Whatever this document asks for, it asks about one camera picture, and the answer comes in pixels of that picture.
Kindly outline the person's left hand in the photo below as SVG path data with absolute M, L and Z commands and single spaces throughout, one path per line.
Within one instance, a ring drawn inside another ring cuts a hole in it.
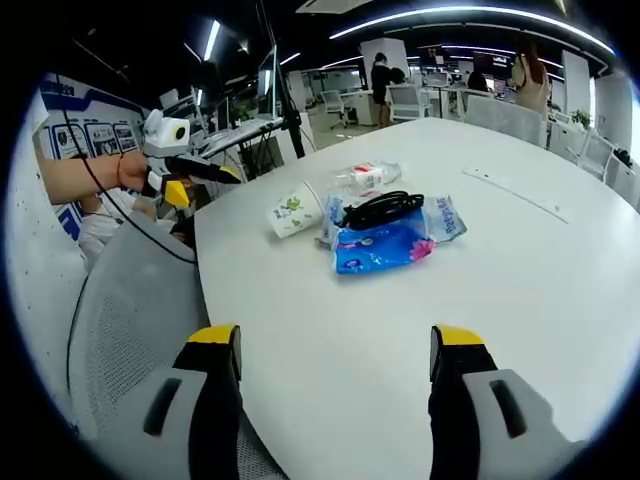
M 142 192 L 148 176 L 146 156 L 139 150 L 123 153 L 117 162 L 118 185 Z

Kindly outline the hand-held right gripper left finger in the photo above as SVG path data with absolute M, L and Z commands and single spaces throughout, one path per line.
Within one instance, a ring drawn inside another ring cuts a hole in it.
M 102 438 L 118 478 L 238 478 L 240 342 L 235 324 L 201 329 L 122 398 Z

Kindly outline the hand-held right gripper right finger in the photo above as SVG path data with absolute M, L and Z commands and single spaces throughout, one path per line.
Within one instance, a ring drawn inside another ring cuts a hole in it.
M 553 422 L 552 407 L 474 332 L 431 329 L 433 479 L 552 479 L 585 448 Z

